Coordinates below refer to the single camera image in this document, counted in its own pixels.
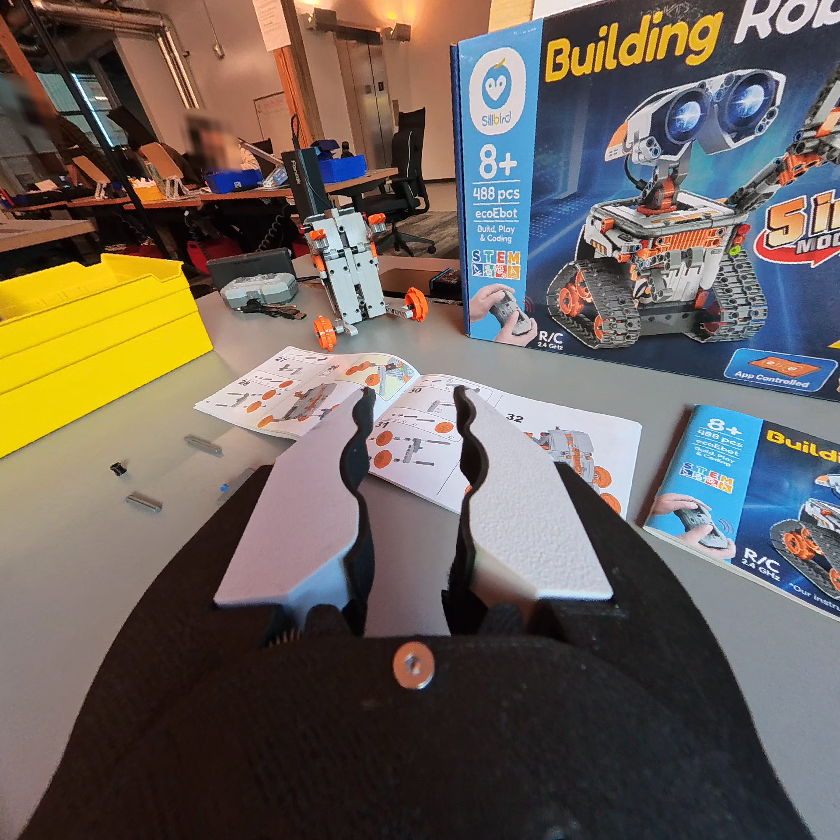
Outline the long wooden office table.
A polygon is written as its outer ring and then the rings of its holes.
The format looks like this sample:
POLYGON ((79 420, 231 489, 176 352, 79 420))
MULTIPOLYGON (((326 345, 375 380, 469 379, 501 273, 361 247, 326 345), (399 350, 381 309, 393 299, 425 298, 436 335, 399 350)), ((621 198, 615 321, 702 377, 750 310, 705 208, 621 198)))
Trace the long wooden office table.
MULTIPOLYGON (((325 185, 325 191, 328 195, 343 195, 343 196, 361 196, 364 192, 371 190, 388 180, 398 175, 398 169, 395 167, 388 167, 380 170, 367 171, 364 175, 355 177, 342 182, 334 182, 325 185)), ((215 194, 210 192, 192 191, 186 196, 177 199, 164 199, 157 202, 142 201, 143 207, 152 210, 167 209, 167 208, 181 208, 181 207, 201 207, 205 203, 226 203, 228 201, 239 200, 269 200, 273 198, 285 197, 293 201, 292 191, 288 185, 278 188, 255 188, 243 192, 232 192, 229 194, 215 194)), ((57 203, 45 203, 34 206, 5 206, 2 205, 2 210, 10 214, 23 213, 38 213, 44 212, 48 209, 82 209, 82 208, 101 208, 115 206, 119 208, 127 208, 134 210, 135 207, 132 200, 128 197, 118 198, 104 198, 96 199, 92 196, 73 199, 71 201, 61 201, 57 203)))

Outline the small colourful booklet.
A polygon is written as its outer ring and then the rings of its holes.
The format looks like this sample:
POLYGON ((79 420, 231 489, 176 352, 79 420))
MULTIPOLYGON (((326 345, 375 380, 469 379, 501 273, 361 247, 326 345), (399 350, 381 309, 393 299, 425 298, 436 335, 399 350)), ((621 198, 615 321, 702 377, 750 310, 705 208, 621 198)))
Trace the small colourful booklet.
POLYGON ((645 529, 839 619, 837 442, 698 405, 645 529))

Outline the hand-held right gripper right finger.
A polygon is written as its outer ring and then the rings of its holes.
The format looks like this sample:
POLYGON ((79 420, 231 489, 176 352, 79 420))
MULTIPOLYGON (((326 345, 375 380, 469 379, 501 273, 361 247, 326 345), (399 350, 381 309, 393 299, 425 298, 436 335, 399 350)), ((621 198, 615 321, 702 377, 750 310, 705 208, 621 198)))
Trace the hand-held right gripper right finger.
POLYGON ((455 388, 463 499, 445 592, 453 634, 472 634, 488 608, 528 618, 543 599, 608 601, 602 569, 551 456, 479 396, 455 388))

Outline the open white instruction booklet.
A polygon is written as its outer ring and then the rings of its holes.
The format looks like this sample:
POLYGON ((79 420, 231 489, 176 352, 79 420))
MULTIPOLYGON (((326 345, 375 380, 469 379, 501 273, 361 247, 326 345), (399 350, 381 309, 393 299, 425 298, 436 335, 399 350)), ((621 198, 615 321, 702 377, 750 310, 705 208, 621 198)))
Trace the open white instruction booklet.
POLYGON ((639 423, 532 400, 450 374, 419 374, 391 353, 330 354, 287 347, 196 409, 264 434, 299 438, 352 392, 375 393, 367 448, 373 475, 457 511, 467 489, 459 468, 454 389, 494 406, 541 450, 571 467, 624 514, 639 423))

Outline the blue toy robot box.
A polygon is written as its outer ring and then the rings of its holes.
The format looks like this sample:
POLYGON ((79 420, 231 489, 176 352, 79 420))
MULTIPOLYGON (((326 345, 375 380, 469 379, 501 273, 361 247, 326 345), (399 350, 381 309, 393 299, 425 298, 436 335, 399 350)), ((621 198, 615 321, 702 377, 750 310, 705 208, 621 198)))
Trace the blue toy robot box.
POLYGON ((456 44, 468 336, 837 401, 838 19, 602 2, 456 44))

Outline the grey orange robot model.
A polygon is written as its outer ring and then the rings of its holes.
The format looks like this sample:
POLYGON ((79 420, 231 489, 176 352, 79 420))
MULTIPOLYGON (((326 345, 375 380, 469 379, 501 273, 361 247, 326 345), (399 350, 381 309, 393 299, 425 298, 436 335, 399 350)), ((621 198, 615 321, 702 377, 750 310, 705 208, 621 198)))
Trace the grey orange robot model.
POLYGON ((424 294, 409 288, 405 305, 386 303, 378 272, 373 235, 385 231, 385 215, 365 216, 352 208, 331 208, 307 217, 302 226, 312 261, 328 294, 335 324, 318 316, 313 327, 321 347, 332 351, 339 333, 356 335, 355 327, 385 313, 416 321, 428 312, 424 294))

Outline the grey desk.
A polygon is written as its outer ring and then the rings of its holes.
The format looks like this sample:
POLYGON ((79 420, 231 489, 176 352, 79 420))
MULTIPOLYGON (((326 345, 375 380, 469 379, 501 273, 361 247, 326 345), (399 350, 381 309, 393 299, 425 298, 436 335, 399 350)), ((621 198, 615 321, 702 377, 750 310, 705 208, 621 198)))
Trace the grey desk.
MULTIPOLYGON (((2 459, 2 837, 35 809, 112 640, 146 588, 216 511, 219 489, 288 441, 194 404, 288 345, 309 321, 197 302, 214 351, 2 459), (188 445, 215 441, 222 457, 188 445), (117 477, 116 461, 128 467, 117 477), (160 512, 129 504, 138 491, 160 512)), ((627 519, 642 523, 696 403, 838 441, 838 404, 468 339, 458 306, 383 318, 339 351, 391 351, 420 372, 642 424, 627 519)), ((838 837, 838 622, 671 544, 645 539, 718 638, 766 752, 818 838, 838 837)))

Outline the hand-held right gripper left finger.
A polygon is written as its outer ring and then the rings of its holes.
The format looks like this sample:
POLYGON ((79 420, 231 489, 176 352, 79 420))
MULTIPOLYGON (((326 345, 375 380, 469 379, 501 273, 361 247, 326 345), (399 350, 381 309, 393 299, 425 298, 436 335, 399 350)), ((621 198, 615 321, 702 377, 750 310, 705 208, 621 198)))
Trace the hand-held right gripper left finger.
POLYGON ((279 456, 215 594, 217 606, 279 605, 301 627, 332 605, 362 634, 375 573, 359 493, 375 394, 353 392, 279 456))

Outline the grey battery box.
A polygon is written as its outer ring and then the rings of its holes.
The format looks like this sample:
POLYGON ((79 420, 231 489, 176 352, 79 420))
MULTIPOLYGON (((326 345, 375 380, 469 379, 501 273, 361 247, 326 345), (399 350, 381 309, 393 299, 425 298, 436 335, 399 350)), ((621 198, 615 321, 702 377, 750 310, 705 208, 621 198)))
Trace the grey battery box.
POLYGON ((288 273, 239 278, 228 283, 220 294, 231 309, 279 314, 279 307, 298 294, 298 280, 288 273))

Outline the black office chair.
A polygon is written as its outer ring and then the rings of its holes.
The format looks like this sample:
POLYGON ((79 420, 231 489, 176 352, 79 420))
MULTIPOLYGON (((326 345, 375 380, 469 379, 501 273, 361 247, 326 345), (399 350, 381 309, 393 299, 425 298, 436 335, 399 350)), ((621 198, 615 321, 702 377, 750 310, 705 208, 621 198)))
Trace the black office chair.
POLYGON ((425 214, 429 208, 422 173, 425 123, 425 108, 398 114, 398 131, 392 138, 392 166, 398 170, 397 177, 391 179, 391 193, 374 196, 381 204, 378 212, 383 213, 385 221, 392 226, 388 234, 375 241, 380 252, 393 245, 396 252, 404 250, 414 257, 408 243, 428 245, 427 252, 431 255, 436 251, 433 240, 405 234, 397 227, 397 223, 425 214))

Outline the black tall speaker box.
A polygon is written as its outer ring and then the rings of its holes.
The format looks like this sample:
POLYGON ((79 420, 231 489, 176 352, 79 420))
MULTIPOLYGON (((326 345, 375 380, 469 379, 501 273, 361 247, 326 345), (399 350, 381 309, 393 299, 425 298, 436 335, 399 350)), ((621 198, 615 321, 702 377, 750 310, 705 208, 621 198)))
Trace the black tall speaker box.
POLYGON ((301 221, 330 210, 332 205, 322 180, 316 149, 284 151, 281 159, 301 221))

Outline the blue storage bin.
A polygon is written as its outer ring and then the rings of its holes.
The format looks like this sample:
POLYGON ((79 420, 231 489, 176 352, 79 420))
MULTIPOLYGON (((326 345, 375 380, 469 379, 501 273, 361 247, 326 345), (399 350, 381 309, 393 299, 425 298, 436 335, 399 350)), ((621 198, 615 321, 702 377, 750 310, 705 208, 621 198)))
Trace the blue storage bin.
POLYGON ((230 194, 262 186, 263 175, 259 168, 243 171, 208 171, 204 173, 204 181, 211 193, 230 194))
POLYGON ((366 159, 361 155, 331 158, 318 155, 318 166, 325 185, 363 177, 367 172, 366 159))

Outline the yellow plastic bin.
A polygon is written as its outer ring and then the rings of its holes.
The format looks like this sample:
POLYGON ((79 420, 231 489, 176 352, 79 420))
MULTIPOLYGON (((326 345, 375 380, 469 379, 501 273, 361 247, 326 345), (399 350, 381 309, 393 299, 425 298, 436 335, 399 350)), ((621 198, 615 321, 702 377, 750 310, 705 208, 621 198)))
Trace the yellow plastic bin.
POLYGON ((104 254, 1 284, 1 456, 213 349, 179 261, 104 254))

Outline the black flat box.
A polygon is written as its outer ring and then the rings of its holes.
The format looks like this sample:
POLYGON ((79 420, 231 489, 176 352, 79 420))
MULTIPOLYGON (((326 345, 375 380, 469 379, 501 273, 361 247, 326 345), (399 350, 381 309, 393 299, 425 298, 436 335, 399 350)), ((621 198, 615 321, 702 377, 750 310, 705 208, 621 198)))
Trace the black flat box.
POLYGON ((287 248, 210 259, 206 263, 206 270, 219 291, 239 278, 277 273, 295 275, 291 252, 287 248))

